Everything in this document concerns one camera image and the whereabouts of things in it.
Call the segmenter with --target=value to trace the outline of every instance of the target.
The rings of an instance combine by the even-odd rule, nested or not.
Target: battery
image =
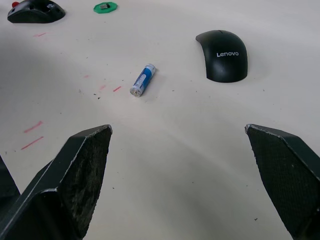
[[[130,88],[130,93],[135,97],[140,97],[147,88],[150,80],[156,72],[156,67],[152,64],[145,66],[140,76],[137,78],[133,86]]]

